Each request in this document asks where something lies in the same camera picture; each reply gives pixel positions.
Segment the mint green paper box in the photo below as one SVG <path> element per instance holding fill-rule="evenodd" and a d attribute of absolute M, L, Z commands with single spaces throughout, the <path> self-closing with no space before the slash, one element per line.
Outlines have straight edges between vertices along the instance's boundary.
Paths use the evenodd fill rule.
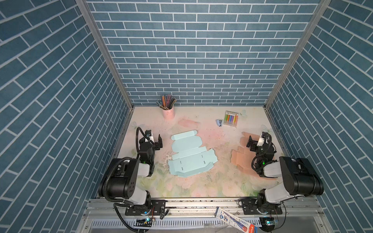
<path fill-rule="evenodd" d="M 175 153 L 168 161 L 171 175 L 182 178 L 197 175 L 209 171 L 218 161 L 215 151 L 202 145 L 196 130 L 172 135 L 171 139 Z"/>

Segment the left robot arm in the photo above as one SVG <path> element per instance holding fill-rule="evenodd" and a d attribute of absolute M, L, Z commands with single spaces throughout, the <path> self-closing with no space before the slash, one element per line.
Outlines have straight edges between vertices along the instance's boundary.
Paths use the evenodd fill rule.
<path fill-rule="evenodd" d="M 137 187 L 138 177 L 151 177 L 155 152 L 163 148 L 162 137 L 153 138 L 152 130 L 136 129 L 137 157 L 111 160 L 98 188 L 100 197 L 124 207 L 149 210 L 152 206 L 148 191 Z"/>

